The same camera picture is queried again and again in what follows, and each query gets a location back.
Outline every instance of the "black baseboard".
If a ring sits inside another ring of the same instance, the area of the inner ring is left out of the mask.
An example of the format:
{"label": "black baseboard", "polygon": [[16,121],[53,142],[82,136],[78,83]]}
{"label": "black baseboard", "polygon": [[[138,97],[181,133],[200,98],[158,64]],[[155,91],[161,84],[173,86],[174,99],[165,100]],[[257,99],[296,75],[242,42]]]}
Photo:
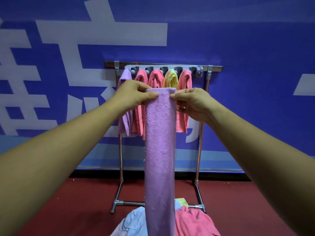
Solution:
{"label": "black baseboard", "polygon": [[[119,179],[118,170],[75,170],[70,178]],[[124,179],[144,179],[144,171],[124,170]],[[176,180],[194,180],[195,172],[175,172]],[[250,181],[244,173],[200,172],[199,180],[212,181]]]}

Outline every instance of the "person's left hand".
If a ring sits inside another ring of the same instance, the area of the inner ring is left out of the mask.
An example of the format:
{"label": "person's left hand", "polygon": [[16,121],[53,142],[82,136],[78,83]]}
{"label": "person's left hand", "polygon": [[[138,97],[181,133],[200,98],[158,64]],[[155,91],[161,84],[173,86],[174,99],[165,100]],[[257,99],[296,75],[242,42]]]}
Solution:
{"label": "person's left hand", "polygon": [[125,114],[127,111],[135,109],[144,101],[155,99],[159,96],[158,92],[145,92],[147,89],[151,89],[151,87],[145,83],[135,80],[126,80],[119,89],[117,89],[111,101],[120,105]]}

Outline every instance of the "red carpet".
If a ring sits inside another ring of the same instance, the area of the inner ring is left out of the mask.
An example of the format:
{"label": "red carpet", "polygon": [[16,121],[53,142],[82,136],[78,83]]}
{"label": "red carpet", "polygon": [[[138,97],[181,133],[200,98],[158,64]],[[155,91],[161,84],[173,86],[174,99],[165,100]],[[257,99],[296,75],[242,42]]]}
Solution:
{"label": "red carpet", "polygon": [[[135,207],[110,214],[119,180],[68,179],[18,236],[108,236]],[[251,182],[199,181],[207,213],[222,236],[295,234]],[[175,181],[175,197],[197,204],[191,181]],[[144,181],[126,180],[121,200],[143,201]]]}

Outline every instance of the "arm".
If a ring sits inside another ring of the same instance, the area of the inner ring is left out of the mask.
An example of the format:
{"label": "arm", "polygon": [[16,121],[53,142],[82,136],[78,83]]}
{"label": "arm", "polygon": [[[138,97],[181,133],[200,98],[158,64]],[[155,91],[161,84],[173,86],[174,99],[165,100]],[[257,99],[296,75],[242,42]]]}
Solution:
{"label": "arm", "polygon": [[128,80],[100,107],[0,155],[0,235],[28,222],[118,117],[158,96],[147,88]]}
{"label": "arm", "polygon": [[207,123],[280,217],[314,235],[315,160],[266,134],[198,88],[171,95],[178,111]]}

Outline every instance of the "hand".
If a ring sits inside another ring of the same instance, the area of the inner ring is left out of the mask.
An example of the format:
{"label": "hand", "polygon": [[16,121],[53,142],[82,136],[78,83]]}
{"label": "hand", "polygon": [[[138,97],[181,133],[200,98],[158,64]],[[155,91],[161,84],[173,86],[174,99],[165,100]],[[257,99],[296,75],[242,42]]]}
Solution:
{"label": "hand", "polygon": [[170,97],[177,100],[177,111],[199,122],[208,122],[212,106],[219,104],[201,88],[182,89]]}
{"label": "hand", "polygon": [[120,105],[124,115],[127,111],[135,109],[144,101],[155,99],[159,96],[158,92],[145,92],[147,89],[151,89],[151,87],[145,83],[135,80],[126,80],[119,89],[117,89],[110,101],[116,105]]}

